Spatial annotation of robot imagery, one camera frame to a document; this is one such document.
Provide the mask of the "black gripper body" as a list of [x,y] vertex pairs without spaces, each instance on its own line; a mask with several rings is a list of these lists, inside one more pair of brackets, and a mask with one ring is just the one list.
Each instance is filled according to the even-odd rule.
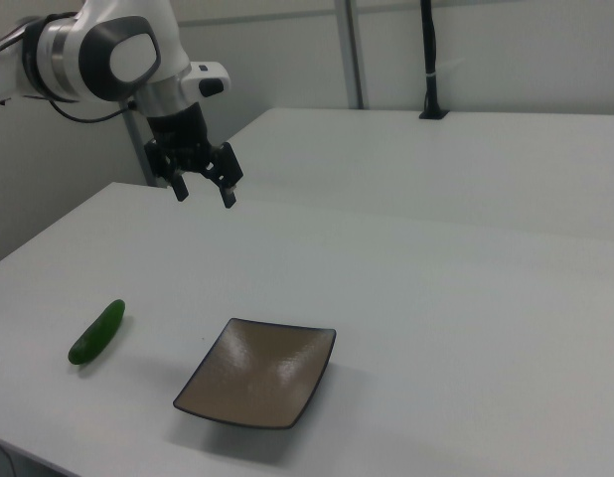
[[225,189],[234,187],[243,177],[231,145],[210,142],[198,103],[174,114],[148,117],[147,121],[160,151],[180,169],[200,173]]

